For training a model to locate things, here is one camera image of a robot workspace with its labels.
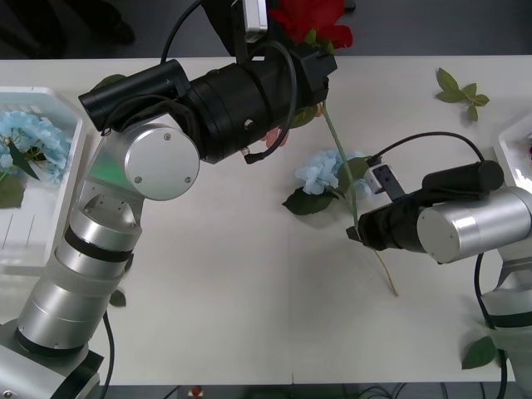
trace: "flower stem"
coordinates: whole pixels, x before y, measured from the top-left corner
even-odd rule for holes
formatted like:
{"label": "flower stem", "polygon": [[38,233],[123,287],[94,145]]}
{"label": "flower stem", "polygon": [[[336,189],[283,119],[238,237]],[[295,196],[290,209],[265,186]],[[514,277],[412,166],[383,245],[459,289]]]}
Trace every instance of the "flower stem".
{"label": "flower stem", "polygon": [[333,121],[331,121],[331,117],[329,116],[329,113],[327,111],[327,102],[323,102],[323,116],[325,116],[325,121],[327,121],[327,125],[329,126],[329,130],[331,131],[331,135],[334,139],[334,142],[336,143],[336,147],[338,148],[338,152],[340,153],[340,157],[342,158],[342,164],[346,170],[347,178],[349,179],[349,191],[351,192],[349,195],[349,198],[347,199],[347,202],[349,203],[349,208],[351,208],[352,218],[355,225],[355,229],[358,229],[358,216],[357,216],[357,196],[355,195],[355,190],[353,188],[353,177],[351,173],[351,169],[349,169],[349,166],[347,164],[347,157],[346,153],[343,150],[342,143],[340,142],[340,139],[338,139],[338,134],[336,132],[336,129],[334,128]]}
{"label": "flower stem", "polygon": [[[347,164],[347,157],[346,153],[343,150],[342,143],[340,142],[340,139],[338,139],[338,134],[336,132],[336,129],[334,129],[333,121],[331,121],[331,117],[328,114],[327,111],[327,102],[323,102],[323,116],[325,116],[325,121],[327,121],[327,125],[329,126],[329,130],[331,131],[332,137],[334,139],[334,142],[336,143],[336,147],[338,148],[338,152],[340,153],[340,156],[342,157],[342,163],[344,165],[344,168],[347,173],[347,178],[349,179],[349,190],[351,191],[351,195],[349,195],[349,198],[347,199],[347,202],[349,203],[349,207],[351,208],[352,217],[355,224],[355,229],[358,233],[358,217],[357,217],[357,197],[355,195],[355,189],[353,187],[353,177],[351,173],[351,169],[349,169],[349,166]],[[381,263],[382,267],[384,268],[384,271],[386,272],[386,275],[388,277],[388,282],[390,283],[390,288],[392,289],[393,294],[398,297],[399,293],[397,293],[396,286],[393,283],[392,276],[390,275],[390,271],[382,261],[381,256],[377,253],[377,251],[373,250],[373,253],[377,256],[379,259],[379,262]]]}
{"label": "flower stem", "polygon": [[3,172],[3,175],[0,176],[0,183],[2,183],[2,180],[4,180],[4,178],[7,176],[8,171],[9,171],[9,169],[6,170],[5,172]]}

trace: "silver robotic arm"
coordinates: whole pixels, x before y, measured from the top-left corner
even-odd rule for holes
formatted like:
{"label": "silver robotic arm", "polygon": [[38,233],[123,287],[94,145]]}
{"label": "silver robotic arm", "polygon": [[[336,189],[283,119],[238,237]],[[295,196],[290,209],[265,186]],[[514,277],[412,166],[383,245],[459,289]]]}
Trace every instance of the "silver robotic arm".
{"label": "silver robotic arm", "polygon": [[499,250],[499,282],[482,295],[496,328],[489,331],[532,397],[532,194],[505,187],[480,201],[439,204],[421,212],[417,229],[425,251],[443,264]]}
{"label": "silver robotic arm", "polygon": [[[296,110],[327,98],[334,56],[287,38],[260,41],[265,0],[232,7],[237,63],[189,81],[171,60],[80,96],[105,138],[44,275],[18,320],[0,326],[0,397],[96,395],[102,357],[88,342],[140,237],[144,200],[185,193],[200,160],[215,164],[240,151],[248,164],[266,158],[283,137],[264,153],[248,146],[274,127],[288,132]],[[248,57],[248,42],[268,49],[263,61]]]}
{"label": "silver robotic arm", "polygon": [[[348,230],[350,238],[376,250],[427,253],[440,264],[499,250],[499,282],[481,299],[495,328],[489,330],[495,345],[506,351],[518,385],[531,398],[532,193],[503,187],[500,166],[482,160],[428,175],[420,190],[406,195],[380,158],[368,163],[365,179],[373,192],[386,191],[392,203],[361,216],[358,232]],[[509,185],[516,184],[507,177]]]}
{"label": "silver robotic arm", "polygon": [[194,142],[167,114],[102,140],[44,275],[19,319],[0,327],[3,397],[81,399],[94,392],[102,359],[88,342],[142,232],[144,199],[182,195],[199,169]]}

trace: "white table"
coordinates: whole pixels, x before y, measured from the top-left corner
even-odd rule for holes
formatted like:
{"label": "white table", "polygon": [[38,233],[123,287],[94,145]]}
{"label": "white table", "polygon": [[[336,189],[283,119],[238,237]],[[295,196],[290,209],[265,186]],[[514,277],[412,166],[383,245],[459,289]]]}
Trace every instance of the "white table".
{"label": "white table", "polygon": [[[230,61],[182,63],[192,79]],[[75,101],[105,76],[155,63],[0,62],[0,85],[49,86]],[[492,137],[532,109],[532,57],[346,57],[338,64],[328,107],[348,150],[371,154],[438,130],[466,135],[489,154]],[[433,99],[437,67],[463,86],[477,82],[491,98],[478,124],[465,123],[460,106]],[[388,250],[382,257],[401,295],[395,298],[372,251],[347,240],[350,217],[339,202],[301,219],[281,205],[298,187],[293,172],[324,148],[333,141],[321,119],[293,132],[265,162],[247,166],[236,155],[202,165],[189,193],[146,203],[144,235],[121,285],[128,307],[110,310],[114,384],[499,379],[496,366],[461,370],[464,346],[481,335],[473,259],[438,266],[426,255]],[[406,190],[429,172],[473,160],[467,146],[447,138],[386,155]],[[487,254],[484,290],[499,270],[498,254]],[[0,323],[17,317],[34,283],[0,281]],[[102,328],[91,348],[107,356]]]}

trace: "screw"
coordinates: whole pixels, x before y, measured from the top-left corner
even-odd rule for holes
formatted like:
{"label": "screw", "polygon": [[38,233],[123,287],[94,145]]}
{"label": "screw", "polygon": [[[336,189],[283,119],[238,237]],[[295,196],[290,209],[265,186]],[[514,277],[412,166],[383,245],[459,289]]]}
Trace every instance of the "screw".
{"label": "screw", "polygon": [[244,122],[244,130],[249,131],[255,127],[255,121],[253,119],[247,119],[246,122]]}

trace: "white plastic basket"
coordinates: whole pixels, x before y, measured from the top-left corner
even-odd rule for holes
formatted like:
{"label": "white plastic basket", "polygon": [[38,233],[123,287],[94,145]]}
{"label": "white plastic basket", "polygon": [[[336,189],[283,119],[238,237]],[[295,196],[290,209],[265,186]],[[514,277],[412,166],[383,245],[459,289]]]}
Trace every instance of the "white plastic basket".
{"label": "white plastic basket", "polygon": [[44,266],[64,231],[87,122],[80,109],[45,87],[0,86],[0,114],[5,111],[31,113],[71,139],[60,185],[28,179],[21,209],[0,209],[0,273],[31,274],[24,269]]}

